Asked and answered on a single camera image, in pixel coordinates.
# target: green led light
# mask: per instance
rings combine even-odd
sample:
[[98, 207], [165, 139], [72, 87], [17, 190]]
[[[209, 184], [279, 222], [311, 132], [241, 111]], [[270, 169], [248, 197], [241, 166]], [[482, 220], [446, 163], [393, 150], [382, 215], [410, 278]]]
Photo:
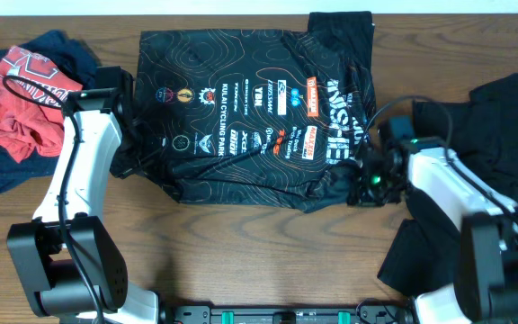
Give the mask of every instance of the green led light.
[[374, 175], [374, 176], [371, 177], [371, 184], [372, 185], [376, 185], [379, 182], [381, 182], [381, 177], [380, 176]]

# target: sponsor logo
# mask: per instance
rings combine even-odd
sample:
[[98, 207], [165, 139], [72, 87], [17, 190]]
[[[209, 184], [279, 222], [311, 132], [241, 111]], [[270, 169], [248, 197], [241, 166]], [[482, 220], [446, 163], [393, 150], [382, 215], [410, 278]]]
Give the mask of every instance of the sponsor logo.
[[253, 149], [261, 147], [261, 134], [258, 131], [253, 132]]
[[263, 106], [263, 87], [258, 87], [255, 89], [255, 97], [253, 103], [255, 107]]
[[299, 150], [299, 138], [301, 137], [301, 132], [303, 132], [303, 130], [297, 130], [297, 134], [295, 134], [295, 141], [293, 141], [293, 152], [297, 152]]
[[280, 116], [287, 114], [287, 81], [277, 81], [277, 114]]
[[281, 150], [281, 144], [283, 143], [283, 137], [285, 137], [285, 130], [279, 130], [279, 137], [277, 138], [277, 144], [273, 147], [273, 154], [279, 155]]
[[315, 156], [315, 143], [317, 141], [317, 126], [307, 126], [305, 139], [303, 139], [303, 158], [312, 160]]
[[168, 103], [173, 99], [173, 91], [168, 87], [161, 87], [155, 91], [155, 99], [160, 103]]
[[188, 104], [193, 101], [195, 94], [191, 89], [181, 89], [177, 92], [177, 100], [184, 104]]
[[227, 84], [223, 84], [221, 87], [221, 112], [219, 113], [219, 149], [218, 155], [223, 157], [225, 155], [225, 132], [227, 130], [227, 117], [228, 117], [228, 109], [227, 109], [227, 96], [228, 96], [228, 86]]
[[199, 147], [205, 153], [211, 153], [211, 134], [203, 136], [199, 141]]
[[271, 127], [268, 127], [266, 130], [265, 130], [265, 143], [261, 146], [261, 154], [265, 154], [265, 152], [267, 151], [267, 144], [269, 144], [269, 142], [271, 142], [271, 136], [273, 135], [273, 129]]
[[241, 153], [247, 152], [247, 132], [241, 131]]
[[229, 153], [231, 155], [237, 155], [237, 131], [231, 130], [231, 138], [229, 141]]
[[243, 114], [247, 116], [249, 114], [249, 79], [245, 79], [245, 99], [243, 100], [244, 111]]
[[173, 139], [172, 145], [173, 148], [177, 151], [184, 151], [189, 148], [189, 139], [185, 135], [177, 135]]
[[319, 116], [319, 100], [317, 96], [317, 78], [310, 77], [307, 79], [307, 116]]
[[291, 89], [291, 105], [293, 107], [297, 107], [298, 105], [301, 105], [300, 99], [303, 99], [303, 96], [299, 95], [299, 90], [292, 88]]
[[202, 104], [215, 104], [215, 89], [205, 88], [199, 93]]
[[291, 152], [293, 150], [293, 139], [295, 139], [295, 132], [297, 132], [297, 127], [293, 126], [293, 130], [291, 131], [291, 135], [289, 136], [289, 140], [287, 141], [287, 151], [285, 152], [285, 158], [287, 159], [291, 157]]
[[329, 133], [327, 138], [326, 162], [337, 164], [342, 159], [352, 158], [349, 150], [350, 133], [353, 134], [355, 145], [362, 140], [363, 128], [355, 117], [349, 117], [348, 103], [353, 101], [353, 94], [341, 95], [339, 91], [339, 81], [329, 80], [327, 82], [327, 92], [329, 93]]
[[233, 99], [233, 111], [237, 112], [237, 107], [239, 106], [239, 83], [235, 82], [235, 89], [233, 90], [235, 93], [235, 98]]
[[273, 81], [267, 80], [267, 112], [273, 114]]

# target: green connector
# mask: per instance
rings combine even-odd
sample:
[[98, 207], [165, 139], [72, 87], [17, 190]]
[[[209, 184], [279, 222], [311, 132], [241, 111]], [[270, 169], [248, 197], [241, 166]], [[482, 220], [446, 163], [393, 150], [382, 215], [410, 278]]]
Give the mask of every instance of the green connector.
[[221, 324], [234, 324], [235, 323], [235, 314], [233, 311], [223, 311], [221, 314]]
[[339, 324], [351, 324], [351, 313], [348, 311], [339, 311]]

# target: wooden table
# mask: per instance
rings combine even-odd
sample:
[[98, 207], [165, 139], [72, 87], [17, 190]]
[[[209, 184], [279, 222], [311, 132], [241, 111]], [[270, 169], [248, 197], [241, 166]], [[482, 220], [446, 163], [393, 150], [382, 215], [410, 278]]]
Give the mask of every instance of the wooden table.
[[[464, 101], [469, 89], [518, 72], [518, 15], [376, 15], [374, 21], [378, 105], [409, 94]], [[85, 41], [103, 65], [135, 73], [140, 31], [304, 31], [307, 22], [307, 16], [0, 17], [0, 49], [61, 29]], [[32, 179], [0, 195], [0, 323], [57, 322], [33, 317], [5, 245], [10, 225], [31, 219], [49, 181]], [[136, 176], [111, 179], [105, 199], [105, 224], [132, 282], [170, 301], [216, 304], [402, 298], [376, 273], [405, 217], [403, 203], [380, 209], [337, 205], [312, 214], [181, 205]]]

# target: pile of clothes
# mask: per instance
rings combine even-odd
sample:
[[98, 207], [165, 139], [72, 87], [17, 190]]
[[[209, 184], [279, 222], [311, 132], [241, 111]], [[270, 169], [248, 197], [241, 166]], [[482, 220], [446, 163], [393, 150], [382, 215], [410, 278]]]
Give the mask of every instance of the pile of clothes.
[[[4, 88], [3, 77], [28, 78], [65, 100], [71, 91], [94, 88], [96, 69], [85, 45], [62, 31], [0, 49], [0, 194], [31, 177], [52, 175], [63, 144], [61, 111], [14, 96]], [[20, 95], [58, 107], [29, 85], [8, 84]]]

